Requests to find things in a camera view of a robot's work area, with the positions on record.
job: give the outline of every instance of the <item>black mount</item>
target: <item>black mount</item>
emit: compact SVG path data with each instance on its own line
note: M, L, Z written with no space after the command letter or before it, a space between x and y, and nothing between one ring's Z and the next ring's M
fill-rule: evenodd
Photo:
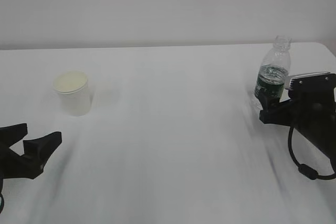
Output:
M302 74L302 77L288 77L289 100L267 97L260 90L259 101L263 107L259 118L265 124L289 126L289 153L299 172L310 179L336 178L336 103L334 89L336 74ZM306 164L300 164L293 153L291 139L296 129L325 156L330 159L335 171L333 175L322 176Z
M27 124L0 127L0 212L4 207L1 191L3 179L34 179L43 173L48 159L62 142L60 132L53 132L34 140L23 140L24 154L18 155L10 147L28 134Z

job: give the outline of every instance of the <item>white table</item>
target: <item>white table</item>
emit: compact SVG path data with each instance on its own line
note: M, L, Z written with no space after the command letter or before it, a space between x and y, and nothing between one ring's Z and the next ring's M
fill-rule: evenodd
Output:
M38 178L5 180L0 223L335 223L336 182L299 174L288 128L263 125L251 107L270 48L0 51L0 125L28 123L25 139L63 137ZM336 72L321 44L290 52L291 74ZM94 92L80 118L60 111L51 87L74 69ZM298 159L331 171L297 133L294 143Z

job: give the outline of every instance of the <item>plastic water bottle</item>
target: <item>plastic water bottle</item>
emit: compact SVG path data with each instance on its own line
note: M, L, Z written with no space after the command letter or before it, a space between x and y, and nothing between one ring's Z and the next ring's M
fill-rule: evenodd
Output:
M273 48L261 62L253 97L253 104L258 112L262 110L262 106L257 99L260 90L263 90L265 95L269 97L281 98L285 79L290 69L290 43L291 38L277 36Z

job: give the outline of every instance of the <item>water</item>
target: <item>water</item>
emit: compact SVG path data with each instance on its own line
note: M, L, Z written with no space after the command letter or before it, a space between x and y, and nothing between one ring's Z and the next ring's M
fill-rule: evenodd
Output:
M285 68L275 65L261 66L258 74L257 84L255 88L255 97L259 96L260 90L263 90L265 95L274 98L281 98L285 78L288 76L288 71ZM258 99L254 99L256 107L262 109Z

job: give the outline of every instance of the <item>white paper cup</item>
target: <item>white paper cup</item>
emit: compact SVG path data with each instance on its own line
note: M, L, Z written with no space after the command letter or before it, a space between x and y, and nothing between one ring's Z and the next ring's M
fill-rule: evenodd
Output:
M71 71L60 75L54 80L54 90L61 99L63 110L68 114L81 116L90 111L89 84L85 73Z

